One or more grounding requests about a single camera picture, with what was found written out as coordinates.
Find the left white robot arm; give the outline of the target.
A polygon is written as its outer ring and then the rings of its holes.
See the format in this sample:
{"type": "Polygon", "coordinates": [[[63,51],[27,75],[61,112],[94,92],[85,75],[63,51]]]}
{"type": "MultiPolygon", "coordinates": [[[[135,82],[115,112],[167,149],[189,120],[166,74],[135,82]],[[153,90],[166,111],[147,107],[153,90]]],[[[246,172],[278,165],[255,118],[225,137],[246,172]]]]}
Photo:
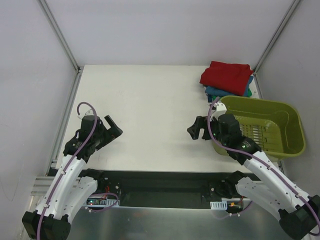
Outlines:
{"type": "Polygon", "coordinates": [[[27,211],[22,224],[33,240],[65,240],[71,223],[81,208],[93,210],[94,205],[113,197],[107,205],[111,208],[120,202],[118,193],[113,193],[107,185],[103,171],[84,170],[90,157],[101,148],[120,137],[123,131],[107,115],[106,128],[100,117],[86,115],[81,120],[80,129],[65,144],[61,165],[34,211],[27,211]]]}

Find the red t shirt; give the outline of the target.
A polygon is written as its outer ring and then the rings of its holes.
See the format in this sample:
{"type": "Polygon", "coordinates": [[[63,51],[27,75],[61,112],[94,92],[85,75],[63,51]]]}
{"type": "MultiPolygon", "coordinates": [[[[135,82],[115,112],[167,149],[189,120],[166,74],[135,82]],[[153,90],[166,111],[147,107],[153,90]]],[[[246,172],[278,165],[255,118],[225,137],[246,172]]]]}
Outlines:
{"type": "Polygon", "coordinates": [[[249,64],[211,61],[200,76],[199,83],[237,96],[248,96],[250,77],[253,74],[249,64]]]}

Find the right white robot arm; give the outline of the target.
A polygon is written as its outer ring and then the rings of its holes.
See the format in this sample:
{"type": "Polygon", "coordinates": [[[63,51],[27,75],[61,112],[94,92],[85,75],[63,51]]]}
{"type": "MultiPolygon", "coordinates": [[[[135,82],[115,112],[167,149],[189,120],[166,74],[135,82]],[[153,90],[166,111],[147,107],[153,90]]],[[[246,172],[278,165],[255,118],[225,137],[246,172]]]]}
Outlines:
{"type": "Polygon", "coordinates": [[[228,196],[249,198],[273,215],[293,240],[319,235],[313,232],[320,226],[319,195],[311,196],[276,168],[261,147],[242,134],[240,124],[232,114],[222,114],[218,118],[197,116],[187,132],[197,140],[200,130],[204,130],[203,140],[214,141],[261,181],[256,184],[236,171],[225,184],[228,196]]]}

